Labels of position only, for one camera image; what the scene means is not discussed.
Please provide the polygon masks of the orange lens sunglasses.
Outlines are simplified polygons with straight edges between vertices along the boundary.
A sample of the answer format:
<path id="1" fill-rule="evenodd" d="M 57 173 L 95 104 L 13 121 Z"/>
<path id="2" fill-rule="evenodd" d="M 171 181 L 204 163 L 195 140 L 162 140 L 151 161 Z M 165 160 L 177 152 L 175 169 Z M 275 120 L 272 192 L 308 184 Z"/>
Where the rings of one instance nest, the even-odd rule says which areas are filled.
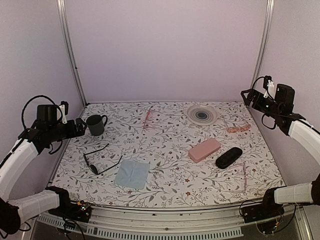
<path id="1" fill-rule="evenodd" d="M 229 134 L 235 134 L 235 133 L 243 133 L 243 132 L 247 132 L 250 130 L 251 128 L 251 125 L 250 124 L 246 124 L 244 126 L 233 126 L 233 127 L 229 127 L 224 116 L 222 115 L 221 116 L 222 119 L 223 119 L 223 122 L 224 122 L 224 125 L 226 127 L 226 131 L 229 133 Z"/>

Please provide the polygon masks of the light blue cleaning cloth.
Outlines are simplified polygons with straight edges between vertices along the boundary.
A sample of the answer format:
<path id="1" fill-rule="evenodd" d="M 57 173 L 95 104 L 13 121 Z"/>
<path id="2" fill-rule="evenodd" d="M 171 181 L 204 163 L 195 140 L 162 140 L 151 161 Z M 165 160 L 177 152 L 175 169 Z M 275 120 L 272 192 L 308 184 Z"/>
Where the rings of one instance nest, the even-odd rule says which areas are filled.
<path id="1" fill-rule="evenodd" d="M 125 160 L 118 169 L 114 183 L 121 187 L 142 190 L 145 187 L 149 169 L 149 163 Z"/>

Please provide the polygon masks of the pink glasses case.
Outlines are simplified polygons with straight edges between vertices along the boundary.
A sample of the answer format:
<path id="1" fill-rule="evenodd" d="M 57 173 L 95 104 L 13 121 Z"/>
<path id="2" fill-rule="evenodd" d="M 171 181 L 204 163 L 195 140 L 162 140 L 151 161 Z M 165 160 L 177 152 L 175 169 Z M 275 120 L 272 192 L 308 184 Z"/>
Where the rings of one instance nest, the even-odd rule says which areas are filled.
<path id="1" fill-rule="evenodd" d="M 197 144 L 195 147 L 188 151 L 188 156 L 195 163 L 199 163 L 206 157 L 215 153 L 221 148 L 221 144 L 214 138 L 209 138 L 208 140 Z"/>

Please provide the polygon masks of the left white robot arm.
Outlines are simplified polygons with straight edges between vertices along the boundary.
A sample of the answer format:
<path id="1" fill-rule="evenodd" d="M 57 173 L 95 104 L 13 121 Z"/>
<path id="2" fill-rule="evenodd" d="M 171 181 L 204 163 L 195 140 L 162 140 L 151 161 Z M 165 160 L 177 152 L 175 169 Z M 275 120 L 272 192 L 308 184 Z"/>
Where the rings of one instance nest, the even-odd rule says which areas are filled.
<path id="1" fill-rule="evenodd" d="M 15 234 L 27 220 L 50 211 L 53 215 L 88 223 L 89 206 L 72 203 L 67 190 L 50 186 L 40 193 L 21 199 L 10 200 L 9 196 L 25 168 L 53 142 L 61 142 L 83 136 L 87 125 L 81 119 L 46 123 L 36 120 L 26 128 L 13 148 L 0 163 L 0 229 L 9 235 Z"/>

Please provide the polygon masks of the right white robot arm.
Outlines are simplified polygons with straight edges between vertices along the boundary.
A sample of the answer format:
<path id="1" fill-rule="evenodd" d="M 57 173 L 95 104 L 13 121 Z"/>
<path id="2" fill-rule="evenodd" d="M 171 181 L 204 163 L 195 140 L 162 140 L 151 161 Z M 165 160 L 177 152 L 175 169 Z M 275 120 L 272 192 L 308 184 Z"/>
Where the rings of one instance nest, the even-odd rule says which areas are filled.
<path id="1" fill-rule="evenodd" d="M 293 112 L 295 90 L 284 84 L 278 84 L 275 96 L 270 98 L 255 90 L 243 90 L 240 93 L 246 106 L 274 119 L 274 126 L 303 146 L 310 155 L 320 162 L 320 132 L 302 115 Z M 312 182 L 292 186 L 274 187 L 266 190 L 258 213 L 269 218 L 283 204 L 320 204 L 320 178 Z"/>

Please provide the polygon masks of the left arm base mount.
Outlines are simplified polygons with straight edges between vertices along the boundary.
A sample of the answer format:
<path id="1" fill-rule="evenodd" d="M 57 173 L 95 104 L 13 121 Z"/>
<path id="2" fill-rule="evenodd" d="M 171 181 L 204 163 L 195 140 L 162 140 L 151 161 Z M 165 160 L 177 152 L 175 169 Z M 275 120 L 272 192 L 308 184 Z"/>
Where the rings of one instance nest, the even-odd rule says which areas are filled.
<path id="1" fill-rule="evenodd" d="M 59 206 L 48 210 L 51 215 L 61 218 L 88 223 L 92 214 L 91 203 L 80 200 L 72 202 L 69 198 L 59 198 Z"/>

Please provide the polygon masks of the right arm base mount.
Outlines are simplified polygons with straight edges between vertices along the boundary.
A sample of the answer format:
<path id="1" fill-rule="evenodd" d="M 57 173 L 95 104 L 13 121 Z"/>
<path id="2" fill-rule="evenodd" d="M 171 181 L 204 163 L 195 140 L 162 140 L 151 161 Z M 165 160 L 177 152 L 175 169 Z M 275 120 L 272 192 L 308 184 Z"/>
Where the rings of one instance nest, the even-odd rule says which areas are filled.
<path id="1" fill-rule="evenodd" d="M 253 200 L 242 202 L 238 211 L 246 224 L 256 223 L 263 235 L 275 234 L 285 213 L 282 205 L 269 207 Z"/>

